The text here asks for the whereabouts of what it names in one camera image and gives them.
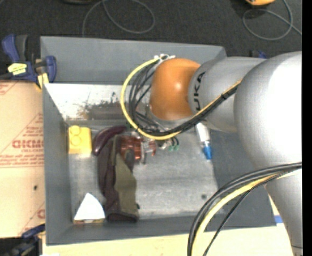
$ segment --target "blue clamp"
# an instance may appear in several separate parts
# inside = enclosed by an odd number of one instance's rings
[[[4,53],[11,59],[13,64],[21,63],[24,66],[18,73],[12,73],[10,79],[28,80],[39,85],[38,77],[42,73],[37,73],[37,67],[45,67],[49,82],[53,82],[57,73],[56,59],[54,56],[46,56],[40,63],[28,61],[25,56],[26,41],[28,35],[9,34],[2,40],[2,48]]]
[[[39,242],[38,234],[45,231],[45,224],[32,228],[22,234],[23,242],[15,246],[8,252],[2,254],[2,256],[26,256],[33,249],[36,248],[36,244]]]

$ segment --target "cable bundle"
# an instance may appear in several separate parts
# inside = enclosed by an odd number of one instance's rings
[[[127,121],[141,135],[147,138],[154,139],[154,140],[170,139],[194,127],[197,123],[202,121],[209,112],[214,110],[224,100],[226,100],[228,97],[233,95],[236,92],[236,89],[241,82],[240,80],[236,82],[233,86],[225,90],[222,94],[220,94],[217,98],[212,100],[208,105],[206,105],[202,110],[200,110],[196,115],[191,117],[186,122],[172,129],[160,131],[159,124],[155,123],[154,121],[150,122],[149,118],[147,118],[145,115],[142,115],[136,111],[138,103],[145,96],[145,94],[149,91],[150,86],[147,87],[146,91],[138,99],[137,99],[137,94],[141,90],[141,88],[146,84],[146,82],[152,77],[154,70],[158,66],[158,64],[160,64],[162,61],[167,60],[169,58],[172,58],[172,57],[168,55],[161,55],[160,57],[155,57],[154,59],[151,59],[141,64],[140,66],[136,67],[136,69],[133,70],[126,78],[122,87],[122,91],[121,91],[120,104],[122,106],[122,111]],[[127,112],[127,109],[125,107],[125,91],[129,82],[132,80],[133,77],[135,77],[135,79],[132,84],[132,88],[131,88],[131,92],[129,96],[129,112]],[[156,124],[156,126],[158,126],[158,129],[144,127],[141,124],[138,124],[136,120],[142,120],[144,123],[149,121],[150,126],[152,125],[155,126]]]
[[[241,201],[254,189],[257,187],[263,186],[264,184],[273,181],[275,179],[289,176],[290,173],[301,169],[302,163],[291,163],[278,165],[273,167],[268,167],[266,169],[261,169],[257,171],[250,172],[245,174],[230,183],[226,184],[220,188],[200,209],[197,216],[194,219],[194,222],[191,226],[191,230],[188,237],[188,246],[187,246],[187,255],[192,256],[193,251],[197,249],[197,239],[204,232],[209,221],[214,217],[214,215],[228,202],[232,199],[240,196],[235,205],[231,208],[229,213],[225,216],[221,225],[216,230],[213,238],[211,239],[209,245],[203,253],[203,256],[206,256],[211,245],[217,238],[217,235],[222,230],[224,224],[228,221],[229,217],[239,206]]]

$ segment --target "clamp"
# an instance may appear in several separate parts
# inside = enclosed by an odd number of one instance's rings
[[[11,59],[8,67],[10,79],[28,80],[42,87],[45,82],[53,82],[56,77],[57,66],[54,56],[46,56],[41,62],[28,61],[25,56],[28,35],[7,35],[1,42],[4,53]]]

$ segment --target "white triangular object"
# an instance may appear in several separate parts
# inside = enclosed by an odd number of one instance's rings
[[[87,193],[76,212],[74,221],[96,222],[103,219],[105,219],[105,213],[100,202],[93,195]]]

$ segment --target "yellow cable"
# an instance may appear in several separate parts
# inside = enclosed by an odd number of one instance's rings
[[[140,70],[142,70],[144,67],[156,62],[157,60],[159,60],[159,58],[154,58],[151,59],[143,64],[141,64],[140,66],[136,67],[136,69],[134,69],[126,78],[122,90],[121,90],[121,95],[120,95],[120,105],[123,111],[123,114],[125,116],[125,118],[127,119],[127,121],[131,124],[131,126],[133,126],[140,134],[142,134],[144,137],[150,138],[150,139],[154,139],[154,140],[166,140],[169,138],[172,138],[176,135],[178,135],[179,133],[181,133],[180,131],[178,132],[174,132],[174,133],[170,133],[167,135],[163,135],[163,136],[155,136],[155,135],[151,135],[148,134],[146,132],[144,132],[141,128],[138,127],[138,125],[132,120],[132,118],[129,116],[126,107],[125,107],[125,91],[127,88],[127,85],[129,84],[130,80],[132,79],[132,77],[139,72]],[[238,86],[241,82],[241,79],[239,81],[237,81],[235,84],[233,84],[230,88],[228,88],[227,90],[224,91],[224,93],[228,92],[229,90],[233,89],[234,87]],[[207,110],[207,108],[212,105],[214,102],[216,102],[218,99],[220,98],[220,96],[216,97],[214,100],[212,100],[208,105],[206,105],[203,109],[201,109],[199,112],[196,113],[196,115],[192,116],[190,118],[190,120],[198,115],[200,115],[203,111]]]
[[[155,139],[155,140],[166,140],[166,139],[169,139],[171,137],[174,137],[175,135],[178,135],[180,132],[176,132],[176,133],[172,133],[172,134],[168,134],[168,135],[164,135],[164,136],[161,136],[161,137],[156,137],[154,135],[150,135],[146,132],[144,132],[141,128],[138,127],[138,125],[131,119],[131,117],[129,116],[127,110],[126,110],[126,107],[125,107],[125,91],[126,91],[126,88],[127,88],[127,85],[129,84],[130,80],[132,79],[132,77],[137,73],[139,72],[140,70],[142,70],[144,67],[158,61],[159,58],[154,58],[154,59],[151,59],[143,64],[141,64],[140,66],[136,67],[136,69],[134,71],[132,71],[128,77],[126,78],[124,84],[123,84],[123,87],[122,87],[122,90],[121,90],[121,94],[120,94],[120,105],[121,105],[121,108],[122,108],[122,111],[123,111],[123,114],[125,116],[125,118],[127,119],[127,121],[132,125],[133,128],[135,128],[140,134],[142,134],[143,136],[147,137],[147,138],[151,138],[151,139]]]
[[[293,174],[296,174],[298,170],[295,170],[293,172],[290,172],[290,173],[287,173],[285,175],[282,175],[280,177],[278,177],[278,179],[282,178],[282,177],[288,177],[290,175],[293,175]],[[204,232],[205,228],[207,227],[208,223],[210,222],[210,220],[214,217],[214,215],[224,206],[226,205],[230,200],[234,199],[235,197],[251,190],[253,187],[255,187],[256,185],[260,184],[260,183],[263,183],[265,182],[266,180],[276,176],[276,175],[279,175],[280,173],[274,173],[274,174],[271,174],[267,177],[263,177],[261,179],[258,179],[258,180],[254,180],[240,188],[238,188],[237,190],[235,190],[234,192],[228,194],[227,196],[225,196],[224,198],[222,198],[220,201],[218,201],[216,203],[216,205],[214,207],[212,207],[208,214],[204,217],[204,219],[202,220],[199,228],[197,229],[197,232],[196,232],[196,235],[195,235],[195,238],[193,240],[193,249],[192,249],[192,252],[193,251],[196,251],[196,247],[198,246],[197,245],[197,242],[196,240],[198,239],[198,237]]]

